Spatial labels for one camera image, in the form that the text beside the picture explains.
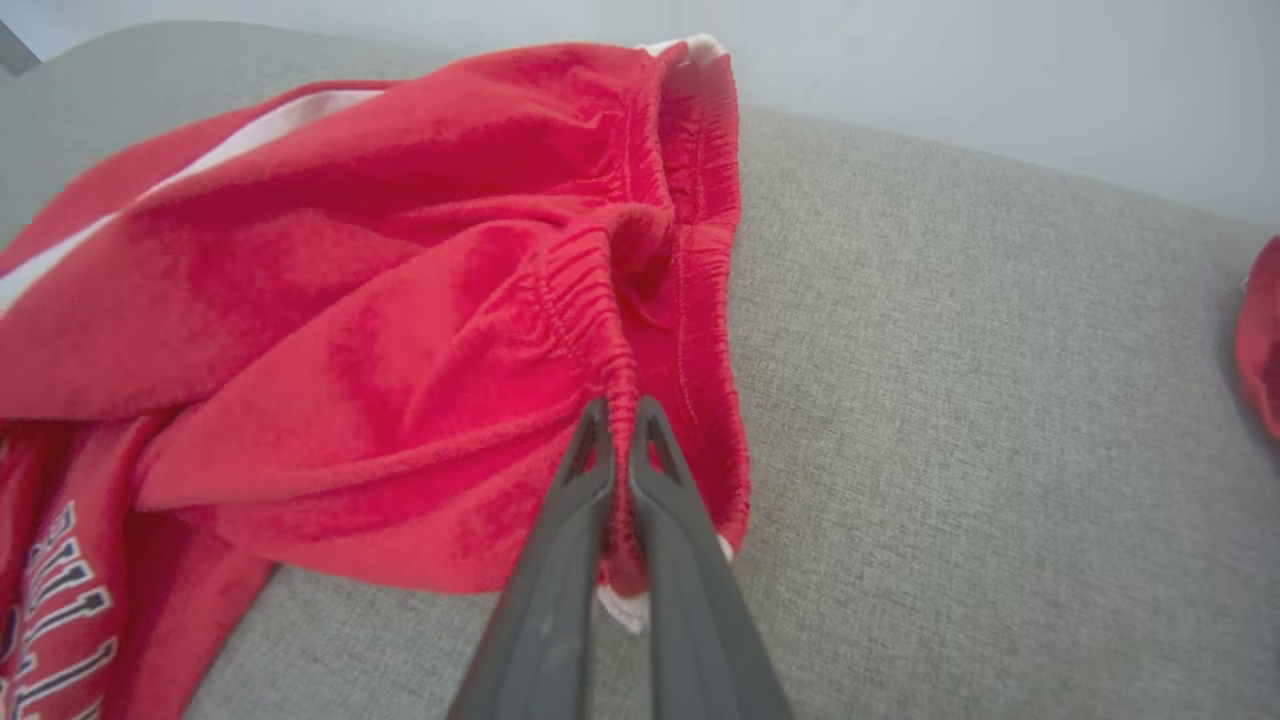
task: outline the couch cushion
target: couch cushion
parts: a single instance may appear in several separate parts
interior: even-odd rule
[[[0,228],[128,142],[439,63],[225,23],[93,41],[0,91]],[[1230,350],[1270,234],[778,114],[744,113],[741,165],[736,573],[797,715],[1280,712],[1280,450]],[[440,715],[492,606],[280,569],[188,717]],[[595,626],[593,715],[648,717],[646,639]]]

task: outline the red fabric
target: red fabric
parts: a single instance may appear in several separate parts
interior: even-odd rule
[[[0,316],[8,706],[177,717],[271,562],[500,588],[599,395],[620,469],[639,396],[662,401],[739,546],[737,114],[728,58],[686,55],[561,45],[310,86],[68,186],[0,256],[119,213]],[[385,92],[148,193],[352,88]],[[631,594],[618,491],[602,579]]]
[[[1244,396],[1280,438],[1280,237],[1253,261],[1235,328],[1235,360]]]

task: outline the seam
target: seam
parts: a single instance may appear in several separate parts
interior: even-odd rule
[[[604,228],[602,225],[591,225],[589,228],[584,228],[582,231],[579,231],[577,233],[573,233],[572,236],[570,236],[570,237],[567,237],[564,240],[559,240],[557,242],[558,243],[572,242],[572,241],[579,240],[579,238],[581,238],[584,236],[588,236],[588,234],[590,234],[593,232],[600,232],[600,233],[603,233],[605,231],[604,231]],[[582,370],[585,370],[586,374],[590,375],[591,372],[593,372],[593,369],[594,369],[593,365],[588,361],[586,356],[582,355],[582,352],[577,347],[577,345],[570,342],[568,328],[564,327],[563,322],[561,322],[561,319],[552,310],[550,279],[547,277],[548,275],[548,273],[547,273],[547,249],[543,249],[539,252],[539,258],[538,258],[538,263],[536,263],[536,270],[538,272],[535,273],[534,283],[532,283],[534,304],[538,306],[538,310],[543,315],[543,320],[547,323],[547,327],[550,331],[550,333],[556,337],[556,340],[559,341],[559,347],[563,348],[563,351],[564,351],[566,355],[573,357],[579,363],[579,365],[581,365]]]
[[[698,202],[698,206],[695,208],[695,210],[696,210],[695,218],[698,219],[698,222],[695,222],[694,224],[690,225],[690,232],[692,232],[694,228],[696,228],[698,224],[703,220],[703,215],[705,213],[704,209],[705,209],[705,205],[707,205],[707,201],[705,201],[705,197],[704,197],[705,188],[704,188],[704,183],[703,183],[703,138],[705,136],[705,132],[704,132],[705,131],[705,122],[707,122],[707,97],[704,95],[699,95],[699,101],[698,101],[698,131],[696,131],[698,135],[696,135],[696,143],[695,143],[695,150],[694,150],[694,161],[696,163],[696,168],[698,168],[698,172],[694,173],[694,197],[696,199],[696,202]],[[686,373],[686,363],[685,363],[686,338],[689,336],[689,331],[687,331],[689,307],[687,307],[687,296],[686,296],[686,292],[685,292],[685,283],[689,282],[690,278],[689,278],[689,274],[686,273],[686,270],[687,270],[687,260],[689,260],[689,252],[687,252],[689,249],[686,247],[687,243],[686,243],[686,238],[684,236],[685,236],[684,231],[680,231],[680,232],[676,233],[676,242],[680,245],[680,261],[678,261],[680,268],[678,268],[678,272],[677,272],[677,275],[676,275],[676,302],[677,302],[677,305],[680,307],[680,325],[677,327],[677,331],[676,331],[677,332],[677,334],[676,334],[676,374],[680,378],[680,401],[681,401],[681,405],[684,405],[684,410],[685,410],[686,415],[689,416],[690,423],[694,427],[694,434],[696,436],[699,445],[701,445],[703,439],[704,439],[703,438],[703,428],[701,428],[701,424],[698,421],[698,414],[694,413],[694,402],[692,402],[692,398],[690,397],[690,392],[689,392],[689,377],[687,377],[687,373]],[[716,315],[717,315],[716,320],[718,322],[719,320],[719,318],[718,318],[719,309],[718,307],[717,307]]]

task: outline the white stripe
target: white stripe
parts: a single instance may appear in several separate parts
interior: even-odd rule
[[[196,159],[195,163],[187,165],[178,173],[165,178],[155,187],[151,187],[140,195],[138,200],[151,195],[161,187],[188,178],[196,173],[202,173],[233,158],[238,158],[239,155],[243,155],[256,147],[261,147],[268,142],[279,140],[306,124],[314,123],[320,118],[326,118],[334,113],[346,110],[352,105],[364,102],[370,97],[381,95],[381,92],[383,91],[380,90],[325,90],[314,95],[298,97],[297,100],[291,100],[289,102],[280,105],[279,108],[256,118],[253,122],[236,131],[230,137],[220,142],[218,147],[214,147],[205,155]],[[93,233],[102,228],[102,225],[115,219],[115,217],[116,213],[100,218],[87,228],[59,241],[56,245],[15,268],[8,275],[0,278],[0,314],[4,314],[9,310],[9,307],[13,307],[13,304],[17,302],[18,299],[36,283],[36,281],[52,270],[58,263],[67,258],[67,255],[69,255],[73,250],[79,247],[86,240],[92,237]]]
[[[662,51],[671,47],[677,42],[685,42],[689,45],[689,54],[685,55],[686,63],[694,63],[698,67],[705,67],[708,63],[719,58],[722,55],[728,55],[728,50],[719,44],[718,40],[707,35],[705,32],[691,35],[689,37],[680,37],[677,40],[667,40],[664,42],[655,42],[653,45],[640,45],[639,47],[645,53],[657,58],[662,55]]]

